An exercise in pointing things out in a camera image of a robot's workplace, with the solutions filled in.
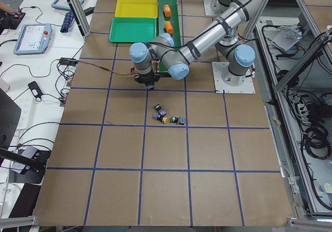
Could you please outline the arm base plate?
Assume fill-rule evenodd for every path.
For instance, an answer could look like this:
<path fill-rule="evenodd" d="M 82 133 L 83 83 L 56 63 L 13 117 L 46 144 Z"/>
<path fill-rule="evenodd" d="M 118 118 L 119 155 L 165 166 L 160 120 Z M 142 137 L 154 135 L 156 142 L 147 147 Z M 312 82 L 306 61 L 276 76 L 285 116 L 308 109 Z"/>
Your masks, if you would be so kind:
<path fill-rule="evenodd" d="M 217 17 L 221 14 L 218 0 L 203 0 L 204 14 L 206 17 Z"/>
<path fill-rule="evenodd" d="M 255 94 L 250 68 L 247 68 L 245 75 L 235 76 L 229 72 L 228 65 L 228 62 L 212 62 L 215 92 Z"/>

